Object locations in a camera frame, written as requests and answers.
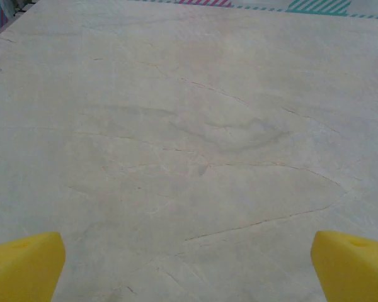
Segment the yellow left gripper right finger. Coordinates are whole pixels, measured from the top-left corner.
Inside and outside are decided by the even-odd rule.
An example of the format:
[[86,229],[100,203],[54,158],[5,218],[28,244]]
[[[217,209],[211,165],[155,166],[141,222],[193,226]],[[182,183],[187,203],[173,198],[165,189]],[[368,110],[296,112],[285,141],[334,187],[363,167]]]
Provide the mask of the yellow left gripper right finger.
[[327,301],[378,301],[378,241],[318,231],[311,260]]

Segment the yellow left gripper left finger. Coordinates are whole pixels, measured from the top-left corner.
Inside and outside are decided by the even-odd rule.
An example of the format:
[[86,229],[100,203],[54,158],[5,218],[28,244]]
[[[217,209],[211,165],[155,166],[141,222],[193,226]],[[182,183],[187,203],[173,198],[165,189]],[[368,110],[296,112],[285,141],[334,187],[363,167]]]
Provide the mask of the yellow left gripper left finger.
[[58,232],[0,244],[0,301],[51,301],[65,259]]

